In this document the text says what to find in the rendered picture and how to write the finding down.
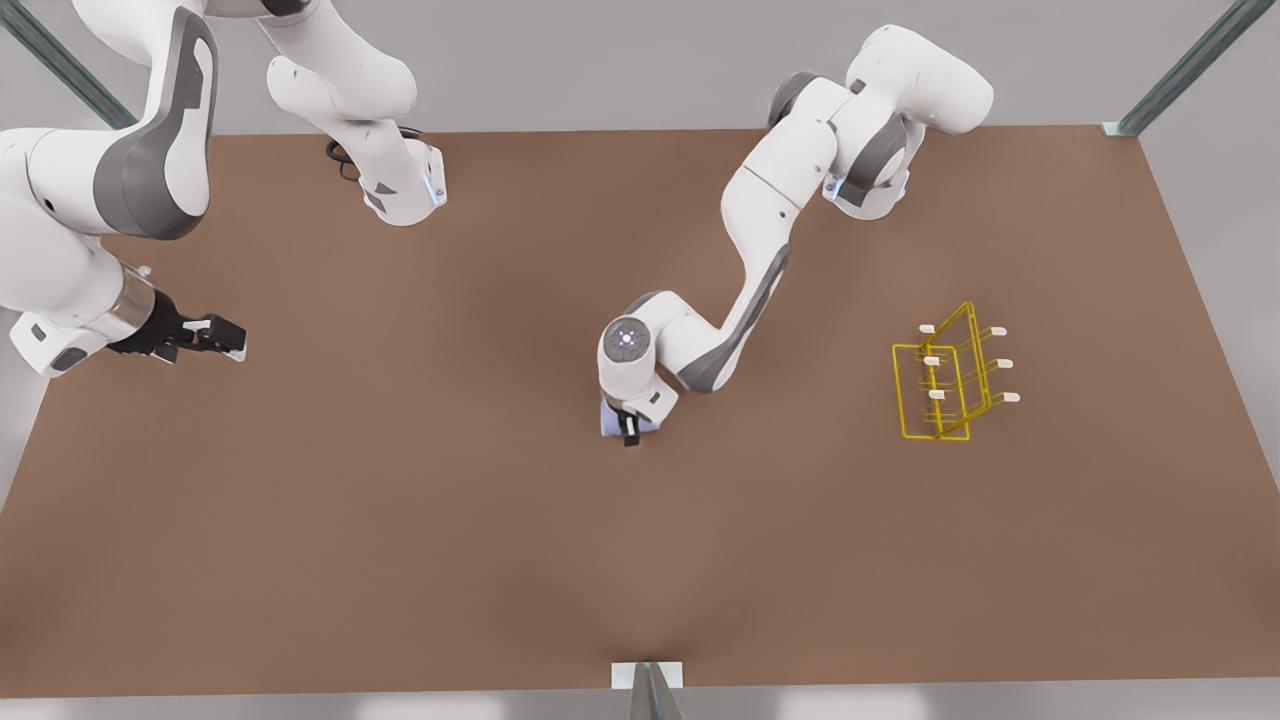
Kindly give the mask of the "pale lavender cup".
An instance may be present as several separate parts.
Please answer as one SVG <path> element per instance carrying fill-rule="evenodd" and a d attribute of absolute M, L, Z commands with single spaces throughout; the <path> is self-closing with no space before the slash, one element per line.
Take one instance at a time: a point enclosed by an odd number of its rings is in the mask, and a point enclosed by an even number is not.
<path fill-rule="evenodd" d="M 640 416 L 640 418 L 641 418 L 641 424 L 640 424 L 640 427 L 641 427 L 641 434 L 649 433 L 649 432 L 654 432 L 654 430 L 658 430 L 660 428 L 659 424 L 650 423 L 644 416 Z M 608 402 L 608 398 L 605 398 L 605 397 L 602 397 L 602 402 L 600 402 L 600 433 L 602 433 L 602 436 L 605 436 L 605 437 L 611 437 L 611 436 L 620 437 L 618 409 L 613 407 Z"/>

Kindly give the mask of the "silver frame post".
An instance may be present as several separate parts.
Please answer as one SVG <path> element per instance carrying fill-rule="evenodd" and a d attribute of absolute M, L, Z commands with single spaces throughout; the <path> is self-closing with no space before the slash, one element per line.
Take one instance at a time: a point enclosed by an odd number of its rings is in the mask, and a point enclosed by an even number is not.
<path fill-rule="evenodd" d="M 1144 96 L 1120 119 L 1103 122 L 1100 129 L 1110 138 L 1138 138 L 1203 73 L 1225 54 L 1277 0 L 1233 0 L 1198 40 L 1165 72 Z"/>
<path fill-rule="evenodd" d="M 137 122 L 20 0 L 0 0 L 0 26 L 108 127 L 122 129 Z"/>
<path fill-rule="evenodd" d="M 611 688 L 630 691 L 628 720 L 684 720 L 673 688 L 684 688 L 680 661 L 613 662 Z"/>

